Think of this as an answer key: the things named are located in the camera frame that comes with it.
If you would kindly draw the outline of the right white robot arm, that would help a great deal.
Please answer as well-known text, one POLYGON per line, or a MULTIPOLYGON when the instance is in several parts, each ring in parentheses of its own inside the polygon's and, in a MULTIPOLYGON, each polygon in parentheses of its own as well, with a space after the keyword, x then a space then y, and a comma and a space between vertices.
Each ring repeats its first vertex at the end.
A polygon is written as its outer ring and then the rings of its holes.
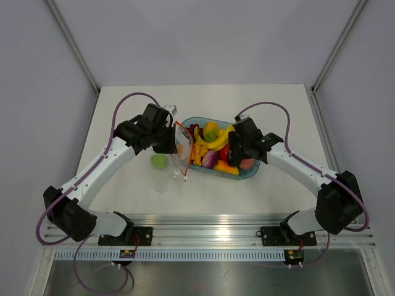
POLYGON ((228 136, 230 165, 239 165, 244 159, 260 161, 285 172, 317 199, 314 208, 296 211, 280 223, 278 233, 285 244, 297 245, 304 235, 314 231, 339 234, 363 213, 359 186, 351 172, 321 168, 294 153, 276 134, 262 134, 253 119, 235 120, 228 136))

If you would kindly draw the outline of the green round vegetable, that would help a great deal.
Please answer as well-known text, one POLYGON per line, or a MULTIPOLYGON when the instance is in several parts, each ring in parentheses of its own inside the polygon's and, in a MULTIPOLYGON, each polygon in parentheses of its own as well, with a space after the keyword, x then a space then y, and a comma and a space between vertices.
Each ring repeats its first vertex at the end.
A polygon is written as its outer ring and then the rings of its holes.
POLYGON ((164 170, 168 167, 168 157, 165 154, 154 154, 150 161, 155 170, 164 170))

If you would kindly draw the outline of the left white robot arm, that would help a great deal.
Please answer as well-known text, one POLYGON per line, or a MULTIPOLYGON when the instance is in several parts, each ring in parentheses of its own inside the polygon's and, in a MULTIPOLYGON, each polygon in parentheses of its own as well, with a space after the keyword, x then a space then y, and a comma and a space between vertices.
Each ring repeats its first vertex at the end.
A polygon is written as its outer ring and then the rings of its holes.
POLYGON ((44 194, 45 216, 66 237, 81 242, 90 235, 111 236, 119 245, 133 239, 134 223, 126 215, 91 212, 90 205, 116 172, 150 147, 160 154, 175 154, 174 105, 148 104, 141 115, 112 125, 109 142, 94 160, 61 188, 44 194))

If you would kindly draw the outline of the clear orange zip top bag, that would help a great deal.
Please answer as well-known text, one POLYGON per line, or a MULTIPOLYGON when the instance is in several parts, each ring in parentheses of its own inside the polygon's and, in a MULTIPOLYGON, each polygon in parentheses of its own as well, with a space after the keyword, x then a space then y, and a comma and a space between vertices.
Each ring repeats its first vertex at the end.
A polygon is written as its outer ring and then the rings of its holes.
POLYGON ((194 140, 188 130, 178 121, 175 127, 175 154, 165 154, 168 157, 168 167, 164 170, 155 170, 151 165, 151 184, 154 191, 163 193, 168 186, 181 187, 188 177, 188 169, 192 157, 194 140))

